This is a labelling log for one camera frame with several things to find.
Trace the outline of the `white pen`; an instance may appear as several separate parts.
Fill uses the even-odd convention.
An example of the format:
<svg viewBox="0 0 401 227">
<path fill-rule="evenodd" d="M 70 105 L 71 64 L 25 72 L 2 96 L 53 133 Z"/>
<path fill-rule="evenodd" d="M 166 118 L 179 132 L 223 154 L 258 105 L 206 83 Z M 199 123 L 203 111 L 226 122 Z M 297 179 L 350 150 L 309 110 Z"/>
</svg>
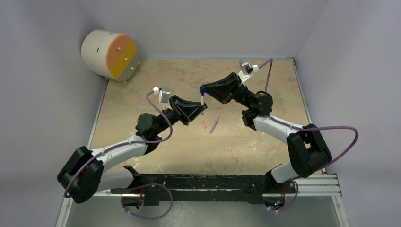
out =
<svg viewBox="0 0 401 227">
<path fill-rule="evenodd" d="M 204 93 L 201 92 L 201 104 L 204 105 Z"/>
</svg>

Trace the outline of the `purple pen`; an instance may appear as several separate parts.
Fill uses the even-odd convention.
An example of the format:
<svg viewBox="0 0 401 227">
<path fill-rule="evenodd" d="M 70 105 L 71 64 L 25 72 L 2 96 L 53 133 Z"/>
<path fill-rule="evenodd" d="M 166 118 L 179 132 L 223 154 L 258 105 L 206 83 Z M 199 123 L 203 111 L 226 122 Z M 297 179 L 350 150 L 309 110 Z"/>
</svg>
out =
<svg viewBox="0 0 401 227">
<path fill-rule="evenodd" d="M 211 127 L 211 129 L 210 129 L 210 131 L 209 131 L 210 134 L 212 134 L 212 133 L 214 132 L 214 130 L 215 130 L 215 128 L 216 128 L 216 126 L 217 126 L 217 124 L 218 124 L 218 122 L 219 122 L 219 119 L 220 119 L 220 117 L 218 116 L 218 117 L 216 118 L 216 120 L 214 121 L 214 123 L 213 123 L 213 125 L 212 125 L 212 127 Z"/>
</svg>

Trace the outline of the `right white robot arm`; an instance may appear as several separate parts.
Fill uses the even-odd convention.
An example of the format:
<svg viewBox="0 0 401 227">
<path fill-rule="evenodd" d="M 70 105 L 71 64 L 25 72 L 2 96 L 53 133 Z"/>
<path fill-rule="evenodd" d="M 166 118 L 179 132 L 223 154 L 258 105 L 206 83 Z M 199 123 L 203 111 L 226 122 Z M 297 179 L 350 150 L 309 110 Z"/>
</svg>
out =
<svg viewBox="0 0 401 227">
<path fill-rule="evenodd" d="M 278 192 L 288 180 L 307 178 L 332 161 L 331 152 L 315 125 L 291 124 L 274 117 L 272 96 L 265 91 L 250 91 L 236 73 L 203 84 L 200 89 L 222 104 L 234 100 L 244 105 L 247 109 L 242 111 L 242 120 L 246 127 L 271 135 L 287 145 L 289 162 L 266 173 L 265 185 L 270 192 Z"/>
</svg>

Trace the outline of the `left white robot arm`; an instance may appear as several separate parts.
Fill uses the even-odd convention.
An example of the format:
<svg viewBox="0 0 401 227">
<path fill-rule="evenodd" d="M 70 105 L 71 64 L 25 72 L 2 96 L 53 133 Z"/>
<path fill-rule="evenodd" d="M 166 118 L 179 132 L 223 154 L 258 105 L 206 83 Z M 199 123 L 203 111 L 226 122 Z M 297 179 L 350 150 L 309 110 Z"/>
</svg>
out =
<svg viewBox="0 0 401 227">
<path fill-rule="evenodd" d="M 85 146 L 77 148 L 56 177 L 64 188 L 63 196 L 76 203 L 87 201 L 99 191 L 101 178 L 111 167 L 154 151 L 172 136 L 175 123 L 187 126 L 208 108 L 206 103 L 187 101 L 176 95 L 167 103 L 170 107 L 166 110 L 155 109 L 158 115 L 141 114 L 136 133 L 128 139 L 93 150 Z"/>
</svg>

